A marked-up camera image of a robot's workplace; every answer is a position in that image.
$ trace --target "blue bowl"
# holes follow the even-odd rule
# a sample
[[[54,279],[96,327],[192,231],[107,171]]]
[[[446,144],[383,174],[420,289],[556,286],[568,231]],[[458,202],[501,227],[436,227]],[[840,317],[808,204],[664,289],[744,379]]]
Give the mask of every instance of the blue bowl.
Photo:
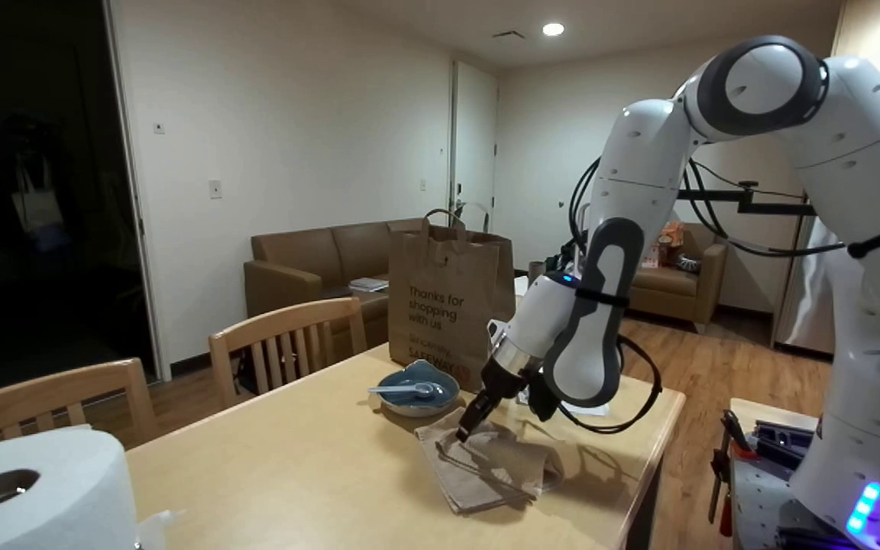
[[[385,377],[375,386],[385,409],[398,416],[441,416],[458,402],[458,381],[436,369],[432,362],[408,362],[404,369]]]

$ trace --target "ceiling light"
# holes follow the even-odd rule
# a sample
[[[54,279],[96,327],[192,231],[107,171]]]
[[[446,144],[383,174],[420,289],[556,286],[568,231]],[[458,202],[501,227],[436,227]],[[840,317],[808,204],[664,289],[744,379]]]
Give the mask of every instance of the ceiling light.
[[[541,35],[544,35],[544,36],[563,36],[564,27],[563,27],[559,21],[546,21],[546,26],[541,27]]]

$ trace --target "chair backrest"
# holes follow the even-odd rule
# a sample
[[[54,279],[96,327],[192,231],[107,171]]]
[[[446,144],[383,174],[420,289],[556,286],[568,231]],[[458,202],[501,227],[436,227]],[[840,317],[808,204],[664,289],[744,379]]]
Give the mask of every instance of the chair backrest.
[[[223,406],[233,406],[234,369],[243,369],[263,394],[363,352],[362,298],[341,296],[273,310],[208,335],[208,349]]]
[[[150,441],[157,416],[138,359],[89,365],[0,388],[0,441],[62,426],[84,426],[82,406],[110,394],[126,394],[130,414],[123,441]]]

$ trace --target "paper towel roll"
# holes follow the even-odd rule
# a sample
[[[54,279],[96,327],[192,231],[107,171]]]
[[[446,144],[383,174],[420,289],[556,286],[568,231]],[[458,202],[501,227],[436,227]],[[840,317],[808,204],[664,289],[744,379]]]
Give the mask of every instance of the paper towel roll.
[[[134,546],[134,494],[118,441],[63,427],[0,444],[0,550],[19,546]]]

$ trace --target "ceiling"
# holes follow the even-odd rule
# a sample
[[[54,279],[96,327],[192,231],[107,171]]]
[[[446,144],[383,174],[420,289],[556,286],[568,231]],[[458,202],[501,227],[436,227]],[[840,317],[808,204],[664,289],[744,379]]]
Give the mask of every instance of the ceiling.
[[[341,0],[490,67],[533,67],[710,36],[827,26],[840,0]],[[544,21],[564,36],[544,39]]]

